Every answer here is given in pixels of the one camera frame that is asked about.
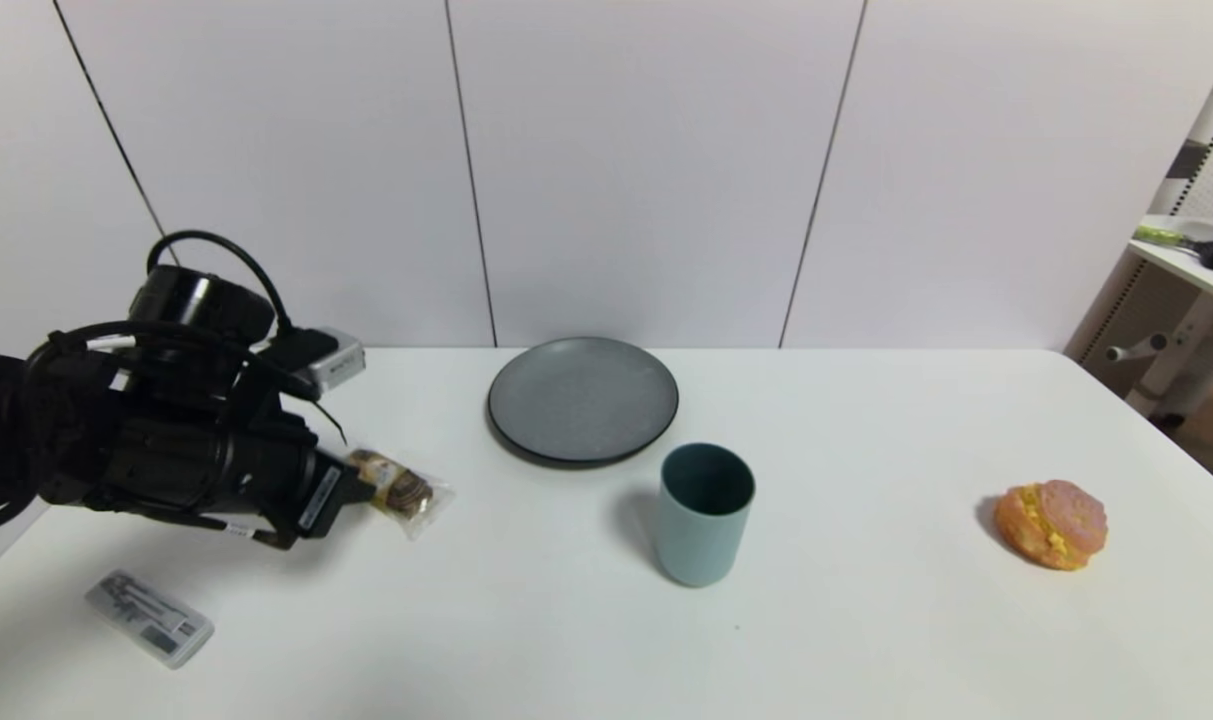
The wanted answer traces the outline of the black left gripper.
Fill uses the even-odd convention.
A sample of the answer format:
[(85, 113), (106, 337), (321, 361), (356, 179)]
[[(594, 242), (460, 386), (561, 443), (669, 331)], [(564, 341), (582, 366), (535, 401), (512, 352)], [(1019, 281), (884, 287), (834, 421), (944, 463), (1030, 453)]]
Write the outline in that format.
[(347, 464), (303, 439), (228, 438), (223, 457), (223, 512), (260, 516), (257, 541), (328, 536), (344, 505), (374, 501), (364, 465)]

